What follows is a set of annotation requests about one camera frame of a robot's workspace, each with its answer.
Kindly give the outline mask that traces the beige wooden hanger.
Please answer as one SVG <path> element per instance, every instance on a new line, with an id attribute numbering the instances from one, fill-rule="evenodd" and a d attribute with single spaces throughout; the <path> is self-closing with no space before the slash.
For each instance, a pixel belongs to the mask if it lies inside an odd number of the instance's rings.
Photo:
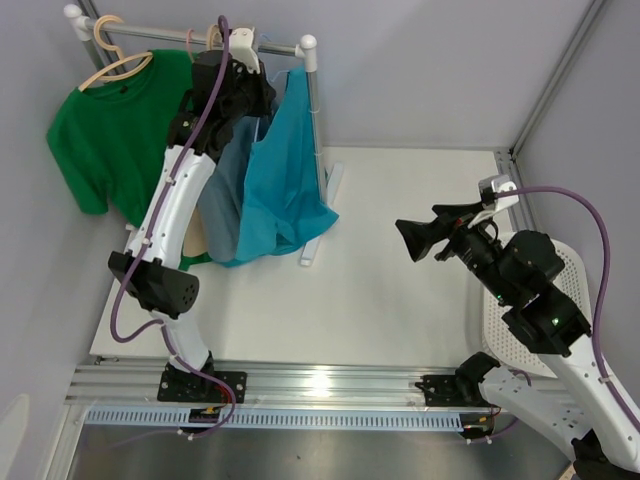
<path id="1" fill-rule="evenodd" d="M 211 24 L 205 35 L 205 46 L 207 50 L 222 49 L 225 42 L 225 29 L 218 24 Z"/>

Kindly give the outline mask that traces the grey blue t shirt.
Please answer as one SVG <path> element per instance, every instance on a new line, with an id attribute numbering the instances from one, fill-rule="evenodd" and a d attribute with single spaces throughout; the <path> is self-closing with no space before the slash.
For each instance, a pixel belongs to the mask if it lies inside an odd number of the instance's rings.
<path id="1" fill-rule="evenodd" d="M 271 200 L 276 165 L 268 157 L 269 117 L 241 118 L 200 194 L 206 251 L 212 261 L 236 266 L 271 255 L 276 225 Z"/>

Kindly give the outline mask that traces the teal t shirt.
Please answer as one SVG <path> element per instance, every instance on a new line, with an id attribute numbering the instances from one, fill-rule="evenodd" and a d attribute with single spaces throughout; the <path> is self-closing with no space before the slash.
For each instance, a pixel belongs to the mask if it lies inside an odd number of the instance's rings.
<path id="1" fill-rule="evenodd" d="M 235 258 L 293 253 L 321 236 L 339 215 L 321 199 L 306 72 L 287 74 L 284 95 L 249 155 Z"/>

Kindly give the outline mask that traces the green t shirt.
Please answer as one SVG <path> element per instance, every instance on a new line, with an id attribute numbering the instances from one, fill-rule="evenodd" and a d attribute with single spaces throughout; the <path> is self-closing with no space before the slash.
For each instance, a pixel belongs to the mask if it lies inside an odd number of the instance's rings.
<path id="1" fill-rule="evenodd" d="M 128 79 L 72 90 L 46 139 L 83 213 L 102 215 L 114 206 L 129 224 L 142 224 L 170 122 L 191 87 L 188 54 L 155 50 L 151 63 Z"/>

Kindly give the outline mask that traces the beige t shirt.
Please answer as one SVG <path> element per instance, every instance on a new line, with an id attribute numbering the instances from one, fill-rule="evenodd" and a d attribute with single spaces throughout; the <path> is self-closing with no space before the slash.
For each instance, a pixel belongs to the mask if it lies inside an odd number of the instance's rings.
<path id="1" fill-rule="evenodd" d="M 206 253 L 208 250 L 204 227 L 198 210 L 195 210 L 190 218 L 185 231 L 183 242 L 183 255 L 193 258 Z"/>

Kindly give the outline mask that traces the blue wire hanger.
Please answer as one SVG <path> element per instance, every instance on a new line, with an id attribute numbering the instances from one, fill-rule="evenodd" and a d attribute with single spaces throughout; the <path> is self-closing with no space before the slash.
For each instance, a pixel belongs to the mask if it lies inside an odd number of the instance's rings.
<path id="1" fill-rule="evenodd" d="M 265 72 L 271 83 L 284 78 L 289 71 L 288 46 L 275 42 L 268 34 L 259 35 L 259 52 L 264 56 Z"/>

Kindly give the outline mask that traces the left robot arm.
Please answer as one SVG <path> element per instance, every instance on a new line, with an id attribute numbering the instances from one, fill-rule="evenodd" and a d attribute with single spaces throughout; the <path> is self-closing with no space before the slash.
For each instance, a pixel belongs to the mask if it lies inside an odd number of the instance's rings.
<path id="1" fill-rule="evenodd" d="M 209 50 L 192 65 L 192 86 L 169 124 L 164 163 L 150 206 L 124 252 L 114 251 L 108 267 L 119 281 L 116 299 L 130 295 L 151 315 L 133 333 L 117 331 L 118 310 L 111 311 L 112 338 L 125 344 L 151 327 L 159 328 L 169 360 L 161 374 L 160 402 L 241 404 L 247 375 L 215 368 L 192 308 L 200 283 L 179 264 L 191 215 L 212 176 L 233 128 L 245 117 L 263 117 L 275 97 L 256 54 Z"/>

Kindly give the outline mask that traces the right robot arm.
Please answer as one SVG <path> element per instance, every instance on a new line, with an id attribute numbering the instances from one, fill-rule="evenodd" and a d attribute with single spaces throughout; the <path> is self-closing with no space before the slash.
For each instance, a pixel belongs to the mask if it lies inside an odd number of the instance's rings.
<path id="1" fill-rule="evenodd" d="M 560 449 L 581 479 L 636 479 L 639 436 L 596 374 L 595 324 L 554 280 L 565 263 L 550 237 L 523 230 L 502 243 L 477 221 L 477 204 L 436 205 L 431 222 L 399 219 L 411 259 L 436 244 L 438 261 L 456 257 L 504 308 L 503 322 L 538 356 L 575 400 L 575 411 L 546 397 L 491 356 L 478 352 L 455 371 L 455 392 L 466 404 L 482 402 L 509 411 Z"/>

